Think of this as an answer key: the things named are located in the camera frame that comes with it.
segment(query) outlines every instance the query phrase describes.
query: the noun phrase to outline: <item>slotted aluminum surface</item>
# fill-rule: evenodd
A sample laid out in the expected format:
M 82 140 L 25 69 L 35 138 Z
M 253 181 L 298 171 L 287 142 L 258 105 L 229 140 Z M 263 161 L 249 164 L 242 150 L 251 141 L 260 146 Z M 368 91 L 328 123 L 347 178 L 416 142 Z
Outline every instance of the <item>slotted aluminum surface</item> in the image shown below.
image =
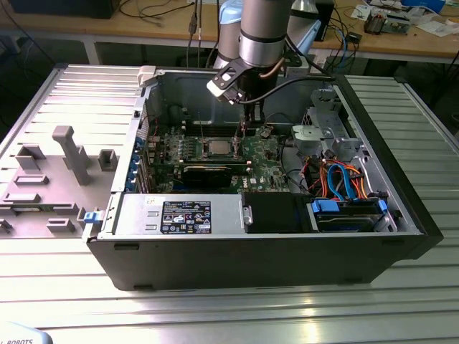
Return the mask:
M 390 123 L 378 126 L 400 131 Z M 430 120 L 419 123 L 414 128 L 435 132 Z M 428 170 L 431 160 L 417 161 L 417 170 Z M 455 218 L 448 199 L 457 202 L 456 191 L 436 188 L 420 191 L 432 201 L 428 209 Z M 459 238 L 445 223 L 446 238 L 421 259 L 353 286 L 122 292 L 79 239 L 1 240 L 0 314 L 46 330 L 57 344 L 458 343 Z

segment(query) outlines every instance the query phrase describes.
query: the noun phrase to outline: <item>warning label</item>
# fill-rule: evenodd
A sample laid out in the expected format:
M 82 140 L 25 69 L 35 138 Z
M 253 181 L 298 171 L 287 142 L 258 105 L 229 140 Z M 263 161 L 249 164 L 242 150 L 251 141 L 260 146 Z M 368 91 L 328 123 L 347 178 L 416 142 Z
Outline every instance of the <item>warning label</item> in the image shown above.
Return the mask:
M 210 202 L 163 203 L 163 234 L 210 234 L 211 225 Z

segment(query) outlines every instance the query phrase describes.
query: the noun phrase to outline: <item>wire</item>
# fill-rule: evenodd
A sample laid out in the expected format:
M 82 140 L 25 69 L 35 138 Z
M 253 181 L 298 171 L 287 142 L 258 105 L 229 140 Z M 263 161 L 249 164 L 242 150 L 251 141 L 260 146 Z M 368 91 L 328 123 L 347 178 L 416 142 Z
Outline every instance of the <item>wire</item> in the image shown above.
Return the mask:
M 458 52 L 456 53 L 456 56 L 454 56 L 454 59 L 453 61 L 450 63 L 450 66 L 448 67 L 448 69 L 446 70 L 446 75 L 448 75 L 448 73 L 450 72 L 451 68 L 453 68 L 453 65 L 454 65 L 454 62 L 456 62 L 456 60 L 458 59 L 459 57 L 459 50 Z
M 265 74 L 260 74 L 258 76 L 260 77 L 260 79 L 268 79 L 272 77 L 282 67 L 282 63 L 284 63 L 284 61 L 285 59 L 281 57 L 278 63 L 276 63 L 275 66 L 269 72 Z
M 344 197 L 337 191 L 335 190 L 335 188 L 333 187 L 333 180 L 332 180 L 332 171 L 336 168 L 340 168 L 342 173 L 343 173 L 343 180 L 344 180 L 344 187 L 346 188 L 346 192 L 347 192 L 347 196 L 350 198 L 350 199 L 354 199 L 355 198 L 355 194 L 354 194 L 354 191 L 352 190 L 351 188 L 351 183 L 350 183 L 350 179 L 349 179 L 349 174 L 347 173 L 347 170 L 346 168 L 341 165 L 341 164 L 333 164 L 332 166 L 330 166 L 330 168 L 328 168 L 328 178 L 327 178 L 327 181 L 328 181 L 328 187 L 330 188 L 330 191 L 336 196 L 338 197 L 341 201 L 344 201 Z
M 193 36 L 196 34 L 197 28 L 197 12 L 198 12 L 198 0 L 194 2 L 194 10 L 191 13 L 191 18 L 189 20 L 188 32 L 189 32 L 189 39 L 188 44 L 186 46 L 186 68 L 189 68 L 189 48 L 191 46 L 191 42 L 193 42 Z
M 268 121 L 268 118 L 274 115 L 281 115 L 283 116 L 286 120 L 288 120 L 290 123 L 295 124 L 285 113 L 270 113 L 268 116 L 265 118 L 265 123 Z
M 191 46 L 191 41 L 193 40 L 193 35 L 189 35 L 188 44 L 186 45 L 186 68 L 189 68 L 189 48 Z
M 287 42 L 287 45 L 298 55 L 300 56 L 303 56 L 306 61 L 308 62 L 308 64 L 310 64 L 311 66 L 313 66 L 314 68 L 316 68 L 319 72 L 322 72 L 324 73 L 325 75 L 329 76 L 330 78 L 333 78 L 335 79 L 327 70 L 325 70 L 324 68 L 322 68 L 321 66 L 319 66 L 318 64 L 316 64 L 313 60 L 311 60 L 309 57 L 307 57 L 306 55 L 304 55 L 300 50 L 299 48 L 295 45 L 295 43 L 293 43 L 292 39 L 290 38 L 290 36 L 288 36 L 288 34 L 285 36 L 285 40 Z
M 0 1 L 0 4 L 1 4 L 1 7 L 3 8 L 6 16 L 13 22 L 14 25 L 16 25 L 16 27 L 22 31 L 23 34 L 25 34 L 27 36 L 27 38 L 29 38 L 38 48 L 38 50 L 40 52 L 43 53 L 44 56 L 46 56 L 46 58 L 49 60 L 49 62 L 51 62 L 52 65 L 55 65 L 56 62 L 35 42 L 35 40 L 24 30 L 22 29 L 22 27 L 17 24 L 16 20 L 14 20 L 14 18 L 9 14 L 9 12 L 6 10 L 6 7 L 5 7 L 5 4 L 3 1 Z
M 259 102 L 260 100 L 263 100 L 263 99 L 269 97 L 273 93 L 276 93 L 278 90 L 283 89 L 285 86 L 289 86 L 290 84 L 293 84 L 295 82 L 300 82 L 300 81 L 332 81 L 332 79 L 330 77 L 322 77 L 322 76 L 313 77 L 313 76 L 310 76 L 310 75 L 305 76 L 305 77 L 297 77 L 295 79 L 290 79 L 290 80 L 284 82 L 283 84 L 280 84 L 280 85 L 274 87 L 271 91 L 266 92 L 264 95 L 261 95 L 258 98 L 251 99 L 251 100 L 234 99 L 233 101 L 235 103 L 237 103 L 237 104 L 243 104 L 243 105 L 245 105 L 245 104 L 254 104 L 256 102 Z
M 11 91 L 9 88 L 6 88 L 5 86 L 0 84 L 0 88 L 5 90 L 7 93 L 15 97 L 16 99 L 22 100 L 23 102 L 28 101 L 27 99 L 23 98 L 22 96 L 16 94 L 15 92 Z
M 215 49 L 217 48 L 217 45 L 219 44 L 220 41 L 220 1 L 217 0 L 217 41 L 215 42 L 212 50 L 210 51 L 210 54 L 207 58 L 206 61 L 206 68 L 209 68 L 210 66 L 210 59 L 212 58 L 212 55 L 214 54 Z
M 32 42 L 27 48 L 26 57 L 24 58 L 24 75 L 26 76 L 27 79 L 29 79 L 29 76 L 27 75 L 27 60 L 29 59 L 30 49 L 33 46 L 34 46 L 34 42 Z
M 202 0 L 199 0 L 199 28 L 198 28 L 198 68 L 201 57 L 201 30 L 202 30 Z
M 291 181 L 292 183 L 294 183 L 299 189 L 300 191 L 304 191 L 305 193 L 309 194 L 308 191 L 306 190 L 306 188 L 301 185 L 299 182 L 297 182 L 295 179 L 293 179 L 292 177 L 290 177 L 288 174 L 290 172 L 293 172 L 293 170 L 290 170 L 288 173 L 285 172 L 285 166 L 284 166 L 284 161 L 283 161 L 283 155 L 284 155 L 284 148 L 285 148 L 285 143 L 287 142 L 287 138 L 284 140 L 283 144 L 282 144 L 282 147 L 280 149 L 280 157 L 279 157 L 279 160 L 280 160 L 280 167 L 282 168 L 282 170 L 284 171 L 285 173 L 285 176 L 287 177 L 287 179 L 289 181 Z
M 175 9 L 169 9 L 168 11 L 164 11 L 164 12 L 161 12 L 161 13 L 156 13 L 156 14 L 149 14 L 148 16 L 145 15 L 145 16 L 139 16 L 139 15 L 134 15 L 134 14 L 129 14 L 127 12 L 124 12 L 123 10 L 123 6 L 126 5 L 129 1 L 131 0 L 125 0 L 122 4 L 120 4 L 120 12 L 122 14 L 124 14 L 125 16 L 129 16 L 131 18 L 153 18 L 155 16 L 162 16 L 163 14 L 168 14 L 168 13 L 171 13 L 173 11 L 177 11 L 179 9 L 185 9 L 187 7 L 190 7 L 190 6 L 193 6 L 194 5 L 194 2 L 190 3 L 190 4 L 187 4 L 187 5 L 184 5 L 184 6 L 180 6 L 180 7 L 176 7 Z

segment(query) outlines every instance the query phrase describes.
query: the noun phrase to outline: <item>side panel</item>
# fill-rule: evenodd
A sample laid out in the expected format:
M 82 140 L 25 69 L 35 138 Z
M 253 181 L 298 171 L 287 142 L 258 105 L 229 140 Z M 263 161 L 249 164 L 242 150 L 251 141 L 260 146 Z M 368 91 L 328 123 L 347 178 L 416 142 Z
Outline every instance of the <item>side panel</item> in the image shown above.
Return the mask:
M 387 82 L 391 82 L 391 85 L 392 83 L 397 84 L 395 80 L 387 80 Z M 387 142 L 383 139 L 372 118 L 369 116 L 367 112 L 368 108 L 362 105 L 361 100 L 354 91 L 355 88 L 353 89 L 348 79 L 344 76 L 340 76 L 339 93 L 341 93 L 340 98 L 344 107 L 351 119 L 355 120 L 357 129 L 364 133 L 366 140 L 368 140 L 367 148 L 381 163 L 382 168 L 394 186 L 397 195 L 402 200 L 402 203 L 406 207 L 416 227 L 426 234 L 426 239 L 422 246 L 418 247 L 410 256 L 406 257 L 407 259 L 419 258 L 438 244 L 438 242 L 443 239 L 443 235 L 425 208 L 420 197 L 417 195 L 410 180 L 398 164 Z
M 88 243 L 121 290 L 369 283 L 422 241 L 399 238 Z

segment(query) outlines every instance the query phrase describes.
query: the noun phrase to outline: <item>desk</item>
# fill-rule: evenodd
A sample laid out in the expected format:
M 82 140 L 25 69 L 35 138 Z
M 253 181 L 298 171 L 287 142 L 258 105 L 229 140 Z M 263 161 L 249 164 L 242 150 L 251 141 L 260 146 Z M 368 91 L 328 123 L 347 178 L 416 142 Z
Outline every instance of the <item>desk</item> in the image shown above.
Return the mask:
M 158 1 L 138 0 L 138 2 L 140 6 L 147 6 Z M 336 0 L 336 2 L 343 22 L 351 31 L 363 36 L 359 51 L 356 54 L 357 57 L 450 63 L 459 49 L 458 35 L 436 37 L 417 27 L 411 28 L 406 36 L 398 34 L 382 34 L 379 36 L 365 34 L 363 21 L 350 19 L 344 15 L 346 10 L 348 10 L 346 11 L 348 15 L 351 13 L 348 6 L 355 6 L 359 1 Z M 171 3 L 162 6 L 160 9 L 161 11 L 166 11 L 185 4 L 186 0 L 172 0 Z M 137 14 L 134 1 L 126 4 L 123 9 L 128 13 Z M 193 6 L 190 6 L 186 9 L 166 14 L 163 16 L 162 27 L 158 27 L 139 18 L 125 16 L 119 11 L 114 13 L 111 19 L 91 19 L 15 14 L 9 7 L 9 13 L 33 37 L 81 41 L 85 45 L 90 64 L 94 65 L 100 64 L 95 48 L 96 42 L 186 46 L 189 38 L 188 24 L 192 11 Z M 443 13 L 459 15 L 459 9 L 446 6 Z M 215 5 L 204 5 L 202 14 L 202 47 L 213 47 L 217 38 Z M 0 11 L 0 35 L 22 35 L 2 11 Z M 192 42 L 192 46 L 197 46 L 197 40 Z M 323 42 L 314 42 L 311 54 L 315 54 L 318 59 L 324 59 L 339 47 L 340 43 L 335 34 L 332 30 L 329 30 Z

